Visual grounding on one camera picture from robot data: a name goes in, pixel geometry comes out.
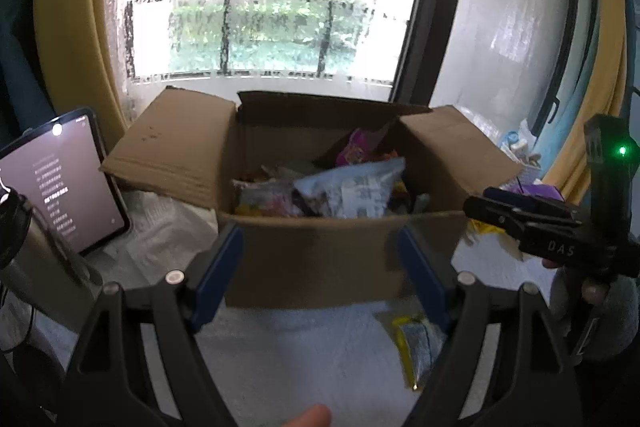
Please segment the right hand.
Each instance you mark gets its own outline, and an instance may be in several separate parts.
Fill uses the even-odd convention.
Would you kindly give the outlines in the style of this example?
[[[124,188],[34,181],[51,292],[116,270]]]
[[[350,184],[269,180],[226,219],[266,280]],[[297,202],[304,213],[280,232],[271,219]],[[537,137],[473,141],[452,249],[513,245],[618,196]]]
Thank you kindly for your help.
[[[542,265],[555,271],[549,308],[574,364],[601,361],[630,348],[639,332],[637,279],[579,283],[559,262],[544,259]]]

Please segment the left hand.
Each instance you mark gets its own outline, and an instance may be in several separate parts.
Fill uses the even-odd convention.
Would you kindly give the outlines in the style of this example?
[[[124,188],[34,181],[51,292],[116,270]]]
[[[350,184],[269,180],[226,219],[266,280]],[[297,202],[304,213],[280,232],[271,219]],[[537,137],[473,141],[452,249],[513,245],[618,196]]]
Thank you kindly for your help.
[[[330,427],[332,412],[324,404],[314,404],[296,418],[289,419],[283,427]]]

